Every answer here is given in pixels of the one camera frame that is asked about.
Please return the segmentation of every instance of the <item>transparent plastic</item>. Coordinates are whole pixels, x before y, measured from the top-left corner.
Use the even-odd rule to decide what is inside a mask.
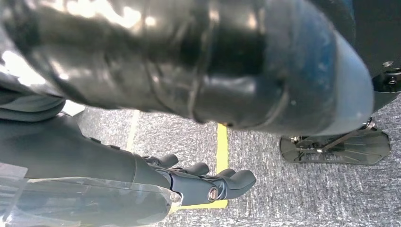
[[[154,185],[0,172],[0,227],[133,227],[163,220],[181,197]]]

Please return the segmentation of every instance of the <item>metal stand base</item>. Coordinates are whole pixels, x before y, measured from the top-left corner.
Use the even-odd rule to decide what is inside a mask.
[[[282,137],[282,157],[291,163],[348,163],[372,165],[390,154],[386,133],[368,123],[341,136]]]

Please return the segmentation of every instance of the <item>yellow floor marking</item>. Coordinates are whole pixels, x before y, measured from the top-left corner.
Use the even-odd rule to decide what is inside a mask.
[[[219,124],[217,126],[217,155],[216,173],[228,169],[228,135],[227,128]],[[180,209],[223,209],[228,205],[227,200],[216,201],[211,204],[181,207]]]
[[[135,133],[137,131],[139,117],[140,117],[140,111],[134,110],[134,113],[133,113],[133,116],[131,119],[131,128],[130,128],[130,132],[128,134],[127,145],[125,146],[125,149],[129,152],[133,152],[132,146],[134,143]]]

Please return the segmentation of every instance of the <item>gray carpet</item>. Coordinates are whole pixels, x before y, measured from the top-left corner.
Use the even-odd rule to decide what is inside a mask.
[[[229,165],[254,171],[258,182],[223,210],[181,210],[158,227],[398,227],[401,226],[401,99],[375,114],[392,139],[392,154],[374,166],[304,164],[280,158],[279,137],[229,131]],[[133,111],[87,109],[85,135],[139,154],[175,153],[183,166],[215,167],[216,125],[141,113],[128,141]]]

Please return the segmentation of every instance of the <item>metal screw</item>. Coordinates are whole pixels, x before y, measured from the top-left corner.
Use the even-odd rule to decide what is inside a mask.
[[[384,67],[390,67],[390,66],[392,66],[393,64],[394,64],[393,61],[386,61],[385,63],[383,63],[383,66],[384,66]]]
[[[217,190],[216,187],[212,187],[212,188],[209,190],[209,193],[208,193],[208,200],[209,200],[210,202],[214,202],[214,201],[217,200],[217,197],[218,197],[218,190]]]
[[[397,78],[396,78],[396,77],[391,77],[390,80],[389,80],[389,82],[388,82],[388,84],[389,84],[389,85],[395,85],[395,84],[397,84]]]

